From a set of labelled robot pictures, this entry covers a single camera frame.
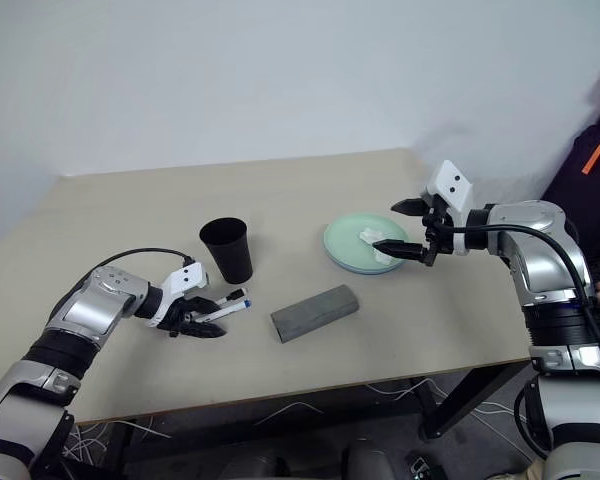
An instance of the green plate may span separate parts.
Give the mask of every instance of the green plate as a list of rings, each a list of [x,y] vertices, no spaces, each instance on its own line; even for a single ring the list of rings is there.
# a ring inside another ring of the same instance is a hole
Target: green plate
[[[360,239],[365,228],[378,230],[387,239],[409,239],[394,221],[373,213],[352,213],[334,220],[324,232],[324,246],[329,257],[342,268],[365,275],[377,275],[398,268],[404,260],[394,258],[389,265],[375,259],[375,249]]]

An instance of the marker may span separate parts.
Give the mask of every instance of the marker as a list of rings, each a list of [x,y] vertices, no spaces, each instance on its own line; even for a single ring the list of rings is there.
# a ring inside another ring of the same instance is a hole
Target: marker
[[[206,323],[212,322],[222,317],[226,317],[234,312],[239,312],[240,310],[244,310],[245,308],[249,308],[251,306],[251,300],[245,300],[244,302],[236,303],[235,305],[231,305],[229,307],[225,307],[217,312],[210,313],[209,315],[204,315],[202,317],[194,318],[194,321],[197,323]]]
[[[224,303],[230,302],[231,300],[237,300],[239,298],[242,298],[246,294],[247,294],[247,289],[246,288],[239,288],[238,290],[234,290],[233,292],[231,292],[226,297],[221,298],[220,300],[216,300],[216,304],[217,305],[222,305]]]

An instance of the gray rectangular block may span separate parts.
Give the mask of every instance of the gray rectangular block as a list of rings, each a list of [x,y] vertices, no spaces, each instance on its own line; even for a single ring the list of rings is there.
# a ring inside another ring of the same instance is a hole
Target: gray rectangular block
[[[282,343],[357,311],[358,299],[346,285],[307,298],[271,314]]]

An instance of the table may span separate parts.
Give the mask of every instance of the table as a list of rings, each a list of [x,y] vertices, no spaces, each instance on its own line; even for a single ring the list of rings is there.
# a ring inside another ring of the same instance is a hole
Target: table
[[[0,244],[0,376],[40,335],[56,300],[121,250],[176,248],[222,280],[198,231],[237,216],[249,227],[253,306],[222,320],[219,339],[126,319],[87,372],[70,410],[79,422],[427,375],[527,358],[528,336],[507,269],[485,252],[407,263],[379,276],[344,271],[322,233],[351,212],[386,215],[422,241],[419,219],[390,206],[419,194],[428,170],[408,150],[62,178]],[[117,262],[154,284],[180,265],[164,254]],[[347,284],[360,310],[287,344],[269,314]]]

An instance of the black cup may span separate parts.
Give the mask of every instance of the black cup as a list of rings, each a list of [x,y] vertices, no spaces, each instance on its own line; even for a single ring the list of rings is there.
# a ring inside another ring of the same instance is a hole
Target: black cup
[[[218,218],[200,230],[200,240],[207,246],[227,283],[244,283],[253,275],[247,225],[238,218]]]

